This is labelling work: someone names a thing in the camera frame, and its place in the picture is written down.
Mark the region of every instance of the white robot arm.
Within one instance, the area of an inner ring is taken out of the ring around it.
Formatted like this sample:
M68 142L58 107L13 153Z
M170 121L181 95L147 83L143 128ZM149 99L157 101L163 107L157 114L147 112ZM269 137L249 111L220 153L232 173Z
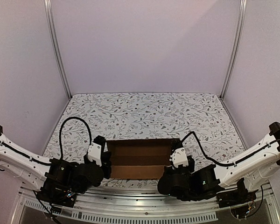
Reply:
M280 168L280 123L275 122L269 128L270 133L255 146L224 162L208 157L196 134L190 132L182 141L173 144L172 165L165 168L158 191L183 201L216 196L219 207L255 200L259 187ZM206 159L214 163L196 172L194 160L186 156L182 146L190 134L196 138Z
M110 178L111 153L104 152L105 138L97 136L90 144L84 163L50 159L36 155L9 140L0 126L0 170L20 178L37 198L49 203L73 207L76 193L99 186Z

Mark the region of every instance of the open brown box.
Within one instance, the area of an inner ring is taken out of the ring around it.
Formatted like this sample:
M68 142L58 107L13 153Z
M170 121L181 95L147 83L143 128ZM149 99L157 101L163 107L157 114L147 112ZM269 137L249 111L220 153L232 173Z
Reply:
M173 139L110 140L111 178L160 179L170 165Z

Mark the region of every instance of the patterned table surface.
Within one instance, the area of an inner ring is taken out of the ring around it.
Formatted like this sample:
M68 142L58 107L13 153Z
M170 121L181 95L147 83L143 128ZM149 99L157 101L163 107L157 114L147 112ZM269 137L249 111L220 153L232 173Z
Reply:
M244 151L235 128L215 94L200 93L100 93L73 96L44 152L60 157L59 129L71 116L84 119L97 135L107 140L180 138L195 131L208 156L227 160ZM82 162L89 145L84 124L70 120L63 128L63 158ZM184 147L195 159L196 170L211 162L206 160L193 137ZM101 186L147 188L157 180L104 179Z

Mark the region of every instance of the vertical metal post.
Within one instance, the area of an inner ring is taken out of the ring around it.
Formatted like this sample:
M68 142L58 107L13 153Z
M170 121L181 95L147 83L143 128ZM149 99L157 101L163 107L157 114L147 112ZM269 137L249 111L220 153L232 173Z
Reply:
M53 49L54 49L55 58L56 58L57 66L58 66L58 69L59 69L61 81L62 81L64 90L65 90L66 96L68 97L68 99L71 99L72 94L70 92L70 86L69 86L69 83L67 81L66 74L65 74L65 71L64 71L64 66L63 66L63 62L62 62L62 59L61 59L61 54L60 54L58 41L57 41L57 37L56 37L56 30L55 30L55 25L54 25L51 0L44 0L44 4L45 4L45 10L46 10L46 15L47 15L47 21L48 21L50 36L51 36L51 40L52 40L52 45L53 45Z
M240 39L241 39L241 35L242 35L243 26L244 26L246 6L247 6L247 0L241 0L240 7L239 7L238 25L237 25L236 36L235 36L235 39L234 39L233 49L232 49L231 57L230 57L230 60L229 60L229 65L228 65L228 69L227 69L227 72L226 72L224 84L223 84L221 94L220 94L220 99L222 99L222 100L224 100L225 95L227 93L228 85L229 85L229 82L230 82L233 67L234 67L234 64L235 64L236 57L237 57L238 47L239 47L239 43L240 43Z

